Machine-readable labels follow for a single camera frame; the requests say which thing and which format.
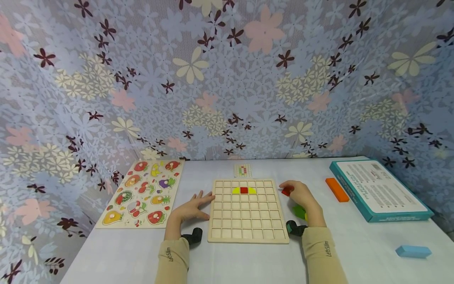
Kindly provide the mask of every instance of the teal box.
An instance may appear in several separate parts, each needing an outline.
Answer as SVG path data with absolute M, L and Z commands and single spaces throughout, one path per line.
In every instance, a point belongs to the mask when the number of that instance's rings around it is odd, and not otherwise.
M 375 159 L 332 162 L 330 170 L 369 223 L 427 220 L 434 215 Z

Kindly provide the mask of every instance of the pattern card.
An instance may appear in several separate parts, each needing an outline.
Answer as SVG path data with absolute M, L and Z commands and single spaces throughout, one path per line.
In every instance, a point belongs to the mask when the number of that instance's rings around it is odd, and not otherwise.
M 137 161 L 114 193 L 96 228 L 165 228 L 184 160 Z
M 233 167 L 233 172 L 236 178 L 251 178 L 251 165 L 250 164 L 236 164 Z
M 208 242 L 289 243 L 273 180 L 215 180 L 213 193 Z

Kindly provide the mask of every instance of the red block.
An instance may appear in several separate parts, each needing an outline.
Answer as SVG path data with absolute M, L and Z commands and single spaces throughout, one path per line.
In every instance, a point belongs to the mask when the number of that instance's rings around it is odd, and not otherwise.
M 282 190 L 283 195 L 290 196 L 290 193 L 294 190 L 293 186 L 286 187 Z

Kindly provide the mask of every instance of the fruit peg puzzle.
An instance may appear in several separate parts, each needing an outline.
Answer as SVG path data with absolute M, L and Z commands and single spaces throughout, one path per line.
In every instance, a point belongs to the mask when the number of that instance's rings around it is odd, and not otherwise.
M 250 164 L 236 164 L 234 166 L 233 172 L 235 173 L 236 178 L 251 178 L 251 165 Z
M 165 228 L 183 166 L 183 160 L 135 162 L 96 228 Z
M 208 242 L 289 243 L 273 180 L 215 180 L 213 193 Z

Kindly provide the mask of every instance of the black object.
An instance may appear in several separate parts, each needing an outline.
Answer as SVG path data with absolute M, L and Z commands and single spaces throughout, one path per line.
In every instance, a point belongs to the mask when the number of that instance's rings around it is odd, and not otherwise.
M 287 226 L 287 232 L 289 234 L 292 234 L 294 236 L 301 237 L 304 233 L 304 229 L 307 228 L 305 225 L 297 226 L 296 222 L 293 220 L 287 221 L 286 223 Z
M 198 244 L 202 240 L 203 231 L 201 228 L 194 228 L 192 234 L 182 234 L 181 237 L 188 240 L 189 245 Z

